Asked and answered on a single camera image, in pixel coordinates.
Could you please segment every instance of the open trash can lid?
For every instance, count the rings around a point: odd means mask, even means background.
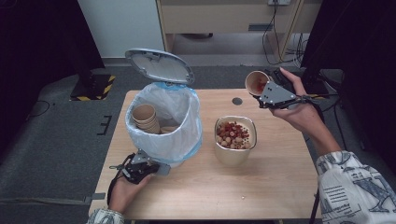
[[[156,49],[129,49],[125,58],[145,77],[187,85],[194,82],[192,70],[174,54]]]

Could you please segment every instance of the clear plastic bag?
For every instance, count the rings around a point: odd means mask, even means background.
[[[160,126],[179,127],[168,134],[145,133],[138,129],[132,111],[142,104],[155,107]],[[199,116],[199,98],[185,85],[168,86],[154,82],[140,91],[126,111],[126,128],[137,148],[144,150],[155,161],[182,162],[193,156],[202,144],[202,122]]]

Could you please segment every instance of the hand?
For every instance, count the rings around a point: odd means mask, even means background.
[[[137,194],[137,192],[145,187],[150,179],[151,175],[148,175],[142,181],[140,181],[138,185],[136,185],[126,180],[124,176],[120,177],[117,180],[113,191],[111,192],[108,209],[123,214],[123,212],[125,212],[125,209],[134,199],[134,196]]]
[[[305,88],[299,77],[283,68],[280,68],[280,71],[292,82],[297,95],[306,95]],[[308,135],[314,133],[318,127],[324,125],[317,110],[311,104],[298,104],[291,110],[270,109],[270,111],[275,117],[284,119],[295,129]]]
[[[283,68],[280,68],[280,71],[293,83],[297,95],[306,95],[305,88],[299,77]],[[298,104],[290,110],[271,109],[271,112],[275,117],[284,119],[300,132],[308,134],[319,156],[341,150],[329,129],[320,119],[317,110],[311,104]]]

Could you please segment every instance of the nuts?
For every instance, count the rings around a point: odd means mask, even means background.
[[[249,149],[251,144],[248,141],[248,129],[237,124],[236,121],[222,122],[216,129],[216,140],[222,147],[231,149]]]

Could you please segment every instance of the patterned sleeve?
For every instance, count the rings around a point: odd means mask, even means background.
[[[323,223],[396,223],[395,192],[354,153],[321,156],[317,169]]]
[[[90,215],[87,224],[123,224],[124,218],[122,214],[108,210],[95,209]]]

